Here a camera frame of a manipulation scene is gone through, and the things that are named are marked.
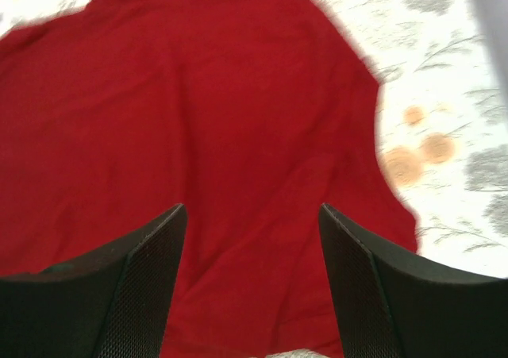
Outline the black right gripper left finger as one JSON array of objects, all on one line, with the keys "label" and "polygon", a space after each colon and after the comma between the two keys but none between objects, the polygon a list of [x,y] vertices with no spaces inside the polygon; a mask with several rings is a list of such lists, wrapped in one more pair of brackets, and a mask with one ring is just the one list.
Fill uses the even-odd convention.
[{"label": "black right gripper left finger", "polygon": [[39,273],[1,279],[3,357],[158,357],[187,211]]}]

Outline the dark red t shirt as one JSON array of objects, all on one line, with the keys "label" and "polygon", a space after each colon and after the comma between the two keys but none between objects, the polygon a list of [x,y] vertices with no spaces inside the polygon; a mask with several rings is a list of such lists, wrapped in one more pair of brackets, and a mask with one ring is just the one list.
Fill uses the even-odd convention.
[{"label": "dark red t shirt", "polygon": [[1,272],[177,203],[165,357],[342,354],[327,202],[415,251],[375,156],[379,85],[310,0],[92,0],[1,42]]}]

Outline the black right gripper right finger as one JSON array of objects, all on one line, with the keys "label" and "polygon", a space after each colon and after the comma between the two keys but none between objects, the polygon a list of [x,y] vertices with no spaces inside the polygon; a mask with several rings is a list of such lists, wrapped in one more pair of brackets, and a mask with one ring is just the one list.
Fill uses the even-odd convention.
[{"label": "black right gripper right finger", "polygon": [[321,246],[344,356],[507,355],[507,281],[412,253],[329,204]]}]

